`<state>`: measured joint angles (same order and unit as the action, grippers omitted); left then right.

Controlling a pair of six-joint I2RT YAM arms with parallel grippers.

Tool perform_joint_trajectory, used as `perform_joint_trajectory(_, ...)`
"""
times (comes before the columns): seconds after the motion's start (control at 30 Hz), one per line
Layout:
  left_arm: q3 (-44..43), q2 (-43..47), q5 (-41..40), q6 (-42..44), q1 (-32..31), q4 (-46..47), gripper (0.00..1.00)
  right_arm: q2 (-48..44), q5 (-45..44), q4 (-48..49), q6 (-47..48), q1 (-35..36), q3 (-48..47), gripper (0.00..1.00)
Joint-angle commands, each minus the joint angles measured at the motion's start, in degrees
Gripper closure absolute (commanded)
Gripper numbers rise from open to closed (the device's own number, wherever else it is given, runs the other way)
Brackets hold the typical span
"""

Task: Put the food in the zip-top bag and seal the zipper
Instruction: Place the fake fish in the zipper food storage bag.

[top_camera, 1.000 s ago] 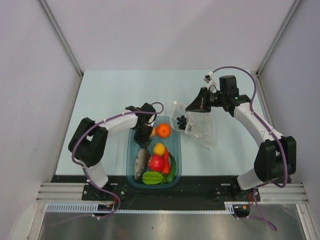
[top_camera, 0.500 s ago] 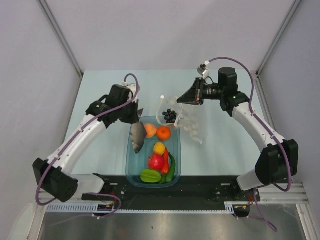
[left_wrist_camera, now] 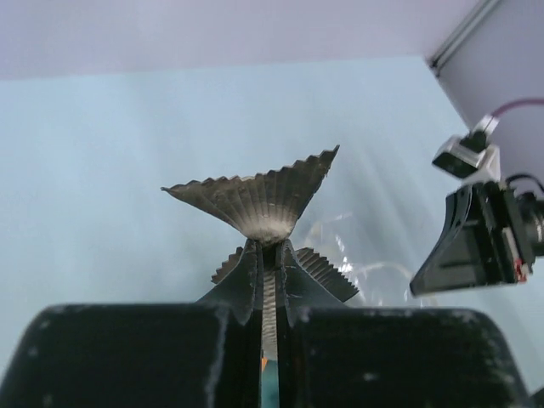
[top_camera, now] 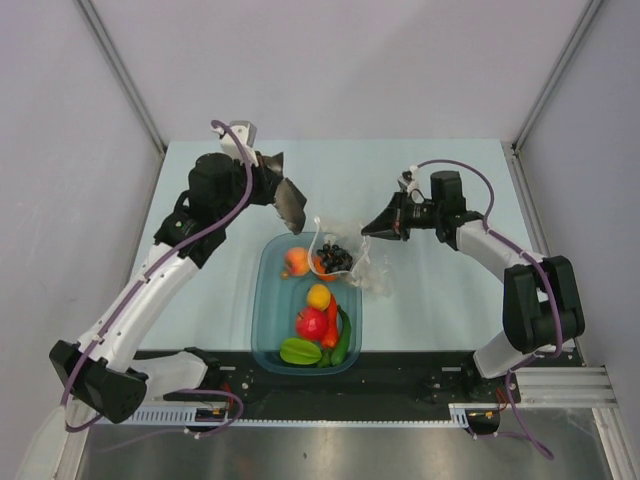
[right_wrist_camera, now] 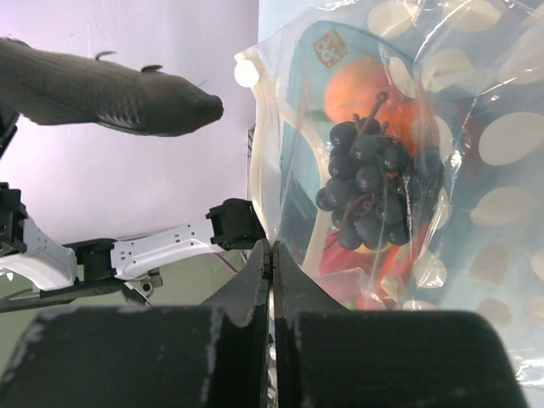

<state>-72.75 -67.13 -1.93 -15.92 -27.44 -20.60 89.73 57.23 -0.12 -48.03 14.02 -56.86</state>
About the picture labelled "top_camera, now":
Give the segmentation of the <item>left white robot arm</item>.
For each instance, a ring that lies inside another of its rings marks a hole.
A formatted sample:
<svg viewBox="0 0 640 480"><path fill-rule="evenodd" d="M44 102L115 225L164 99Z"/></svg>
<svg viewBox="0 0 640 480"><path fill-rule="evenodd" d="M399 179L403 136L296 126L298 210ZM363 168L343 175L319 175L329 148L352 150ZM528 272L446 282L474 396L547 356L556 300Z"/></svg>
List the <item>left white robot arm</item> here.
<svg viewBox="0 0 640 480"><path fill-rule="evenodd" d="M138 360L136 352L176 293L225 241L228 225L250 205L272 205L287 228L302 232L305 196L283 174L284 156L258 154L244 163L223 153L200 156L188 187L164 219L140 270L77 341L58 341L49 359L65 390L114 424L152 398L190 391L214 397L220 363L196 347Z"/></svg>

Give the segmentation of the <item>clear zip top bag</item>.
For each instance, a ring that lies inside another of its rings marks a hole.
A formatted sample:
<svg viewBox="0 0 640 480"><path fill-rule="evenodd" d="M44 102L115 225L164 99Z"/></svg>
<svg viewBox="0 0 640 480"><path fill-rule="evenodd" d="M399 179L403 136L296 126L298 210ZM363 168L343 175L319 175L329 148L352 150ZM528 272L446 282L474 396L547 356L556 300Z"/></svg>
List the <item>clear zip top bag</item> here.
<svg viewBox="0 0 640 480"><path fill-rule="evenodd" d="M362 221L316 216L313 223L307 260L319 279L342 281L369 296L388 297L393 293L390 261L362 232Z"/></svg>

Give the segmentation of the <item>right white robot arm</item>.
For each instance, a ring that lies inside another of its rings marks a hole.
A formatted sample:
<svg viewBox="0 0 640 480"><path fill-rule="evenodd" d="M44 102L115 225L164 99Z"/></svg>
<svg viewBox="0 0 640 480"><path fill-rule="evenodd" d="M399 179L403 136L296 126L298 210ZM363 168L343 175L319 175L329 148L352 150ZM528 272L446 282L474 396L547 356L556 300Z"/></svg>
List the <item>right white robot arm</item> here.
<svg viewBox="0 0 640 480"><path fill-rule="evenodd" d="M420 192L416 173L402 173L398 191L361 233L406 241L415 229L432 230L441 243L473 258L502 283L502 329L472 354L461 376L463 393L484 401L496 391L497 377L536 356L559 355L566 341L584 333L573 266L564 256L525 250L493 229L487 214L468 209L458 172L432 173L429 197Z"/></svg>

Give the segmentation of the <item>dark grape bunch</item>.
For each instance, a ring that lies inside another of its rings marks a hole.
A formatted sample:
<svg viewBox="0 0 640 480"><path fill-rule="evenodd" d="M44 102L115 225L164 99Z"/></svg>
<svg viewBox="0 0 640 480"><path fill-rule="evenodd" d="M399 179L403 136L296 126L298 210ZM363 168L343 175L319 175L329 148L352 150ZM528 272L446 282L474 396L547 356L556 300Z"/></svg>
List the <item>dark grape bunch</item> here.
<svg viewBox="0 0 640 480"><path fill-rule="evenodd" d="M316 250L316 257L322 261L322 265L329 274L348 272L353 266L351 254L338 244L325 243Z"/></svg>

